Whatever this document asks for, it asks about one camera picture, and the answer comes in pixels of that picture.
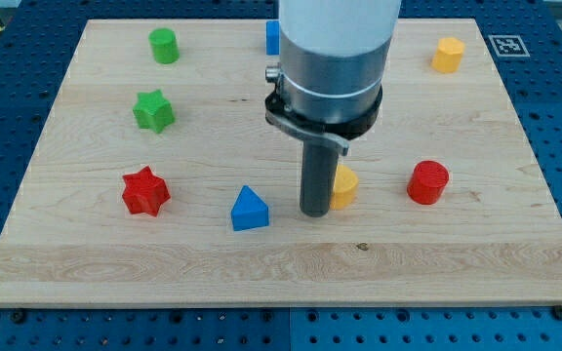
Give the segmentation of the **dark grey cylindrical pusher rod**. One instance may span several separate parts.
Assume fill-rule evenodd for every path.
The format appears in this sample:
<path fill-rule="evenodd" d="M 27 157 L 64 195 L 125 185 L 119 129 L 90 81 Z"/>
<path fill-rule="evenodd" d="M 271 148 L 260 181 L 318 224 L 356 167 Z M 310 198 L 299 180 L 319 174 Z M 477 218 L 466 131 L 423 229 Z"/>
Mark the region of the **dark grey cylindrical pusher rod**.
<path fill-rule="evenodd" d="M 333 148 L 305 142 L 301 161 L 301 211 L 311 217 L 330 209 L 339 153 Z"/>

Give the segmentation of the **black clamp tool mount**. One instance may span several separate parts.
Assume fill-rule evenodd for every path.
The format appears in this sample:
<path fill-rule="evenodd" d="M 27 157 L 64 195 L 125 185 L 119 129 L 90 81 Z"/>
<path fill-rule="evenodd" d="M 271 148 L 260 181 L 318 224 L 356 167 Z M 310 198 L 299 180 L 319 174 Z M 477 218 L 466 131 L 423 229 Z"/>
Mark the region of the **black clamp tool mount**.
<path fill-rule="evenodd" d="M 279 65 L 265 69 L 265 79 L 275 87 L 264 101 L 265 121 L 290 137 L 296 138 L 305 146 L 323 146 L 336 154 L 346 156 L 349 143 L 366 134 L 375 124 L 382 102 L 382 86 L 369 106 L 359 115 L 352 115 L 343 122 L 332 122 L 328 117 L 324 121 L 314 120 L 300 114 L 282 98 L 284 75 Z"/>

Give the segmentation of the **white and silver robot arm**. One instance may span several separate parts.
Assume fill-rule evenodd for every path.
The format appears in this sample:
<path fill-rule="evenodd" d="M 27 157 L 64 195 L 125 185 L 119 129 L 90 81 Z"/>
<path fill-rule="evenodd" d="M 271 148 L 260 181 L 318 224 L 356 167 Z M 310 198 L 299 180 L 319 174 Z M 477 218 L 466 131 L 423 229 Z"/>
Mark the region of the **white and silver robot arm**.
<path fill-rule="evenodd" d="M 375 124 L 401 0 L 284 0 L 265 120 L 302 143 L 300 209 L 330 209 L 338 161 Z"/>

